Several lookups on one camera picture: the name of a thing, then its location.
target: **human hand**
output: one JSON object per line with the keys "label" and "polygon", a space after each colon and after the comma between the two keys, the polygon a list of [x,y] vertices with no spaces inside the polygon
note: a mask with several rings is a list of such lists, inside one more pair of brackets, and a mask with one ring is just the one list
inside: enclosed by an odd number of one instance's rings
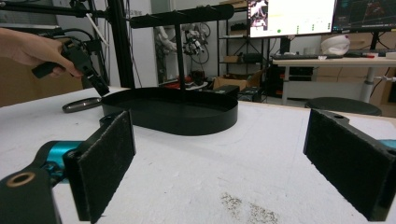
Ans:
{"label": "human hand", "polygon": [[18,63],[39,65],[44,62],[57,63],[52,77],[69,72],[73,77],[82,77],[72,62],[62,56],[62,43],[58,40],[0,28],[0,56],[8,57]]}

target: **monitor screen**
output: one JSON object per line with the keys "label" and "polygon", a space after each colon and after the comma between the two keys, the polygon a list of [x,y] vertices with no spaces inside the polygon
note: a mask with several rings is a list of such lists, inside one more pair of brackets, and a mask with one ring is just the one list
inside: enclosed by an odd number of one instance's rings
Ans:
{"label": "monitor screen", "polygon": [[396,0],[338,0],[333,33],[381,32],[396,29]]}
{"label": "monitor screen", "polygon": [[249,36],[330,34],[334,8],[335,0],[249,0]]}

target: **black stool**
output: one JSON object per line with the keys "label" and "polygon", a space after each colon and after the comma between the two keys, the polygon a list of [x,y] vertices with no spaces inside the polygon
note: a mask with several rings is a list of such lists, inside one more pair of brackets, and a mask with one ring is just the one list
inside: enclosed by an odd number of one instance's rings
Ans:
{"label": "black stool", "polygon": [[375,105],[340,97],[314,98],[308,100],[308,102],[305,104],[305,107],[373,116],[381,116],[382,114],[381,109]]}

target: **white desk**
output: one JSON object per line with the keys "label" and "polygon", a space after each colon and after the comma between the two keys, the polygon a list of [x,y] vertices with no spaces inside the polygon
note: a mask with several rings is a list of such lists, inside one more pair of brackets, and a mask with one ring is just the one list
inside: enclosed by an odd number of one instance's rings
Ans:
{"label": "white desk", "polygon": [[[0,108],[0,178],[29,164],[48,141],[93,134],[101,107],[62,111],[93,96],[85,90]],[[136,155],[98,223],[369,223],[304,155],[308,116],[303,108],[240,102],[238,121],[221,133],[134,127]],[[349,118],[376,139],[396,139],[388,121]],[[64,224],[79,223],[69,186],[53,191]],[[396,203],[383,223],[396,223]]]}
{"label": "white desk", "polygon": [[[273,60],[273,64],[285,67],[283,79],[282,105],[287,103],[288,97],[315,98],[320,96],[339,96],[356,98],[368,103],[373,89],[375,70],[378,67],[396,67],[396,60],[383,57],[343,58],[327,60]],[[291,67],[368,67],[368,74],[364,83],[336,83],[314,81],[290,81]]]}

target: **keyboard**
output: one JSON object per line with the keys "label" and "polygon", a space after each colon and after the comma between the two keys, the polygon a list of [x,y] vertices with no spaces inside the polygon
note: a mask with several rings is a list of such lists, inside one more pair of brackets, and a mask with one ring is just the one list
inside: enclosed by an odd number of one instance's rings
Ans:
{"label": "keyboard", "polygon": [[326,56],[326,59],[342,59],[344,57],[336,54],[275,54],[272,58],[274,60],[307,60],[318,59],[319,56]]}
{"label": "keyboard", "polygon": [[350,49],[346,55],[364,56],[368,53],[378,53],[378,57],[385,57],[388,52],[396,52],[396,49]]}

